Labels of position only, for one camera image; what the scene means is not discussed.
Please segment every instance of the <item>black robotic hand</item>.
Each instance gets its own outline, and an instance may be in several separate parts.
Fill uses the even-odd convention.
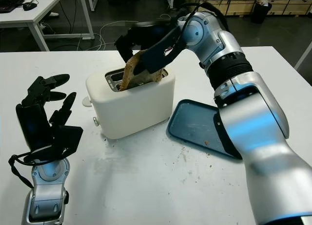
[[[76,152],[82,128],[65,126],[71,114],[71,107],[76,97],[73,92],[66,94],[53,92],[52,89],[63,85],[69,80],[68,74],[56,75],[44,79],[38,76],[28,88],[28,95],[21,104],[16,106],[16,113],[30,152],[21,155],[12,155],[9,160],[12,172],[27,186],[26,182],[14,167],[14,161],[28,166],[44,165],[55,160],[64,159]],[[60,110],[54,111],[50,120],[43,108],[47,101],[64,99]]]

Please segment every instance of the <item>wooden crate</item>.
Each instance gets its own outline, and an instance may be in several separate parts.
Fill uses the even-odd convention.
[[[226,11],[228,9],[229,6],[229,0],[185,0],[186,2],[203,2],[203,1],[208,1],[209,3],[211,3],[213,6],[215,6],[217,9],[219,9],[221,11],[222,14],[226,14]],[[190,7],[189,10],[193,11],[195,7]],[[198,11],[206,11],[206,9],[204,8],[199,8]]]
[[[270,0],[272,8],[268,12],[268,15],[282,15],[288,2],[289,0]]]
[[[311,6],[312,0],[290,0],[284,15],[305,15]]]
[[[250,14],[255,0],[231,0],[227,16],[240,16]]]
[[[209,0],[208,2],[219,9],[223,15],[226,15],[230,0]]]

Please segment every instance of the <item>computer mouse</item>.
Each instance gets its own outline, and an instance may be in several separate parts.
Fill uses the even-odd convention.
[[[37,4],[33,3],[33,2],[25,2],[25,3],[23,3],[24,11],[29,11],[31,9],[34,9],[35,7],[37,7]]]

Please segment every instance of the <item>laptop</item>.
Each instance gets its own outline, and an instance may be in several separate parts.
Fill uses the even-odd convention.
[[[0,13],[8,13],[22,5],[25,0],[0,0]]]

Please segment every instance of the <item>bread slice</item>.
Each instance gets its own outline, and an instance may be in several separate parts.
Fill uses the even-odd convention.
[[[136,65],[140,61],[140,56],[144,51],[145,50],[137,52],[126,63],[125,71],[124,71],[123,78],[122,78],[122,83],[119,88],[120,91],[130,89],[139,85],[143,85],[151,81],[155,81],[155,82],[161,81],[163,69],[160,69],[157,72],[152,73],[152,74],[150,74],[146,69],[137,75],[133,74],[133,71]]]

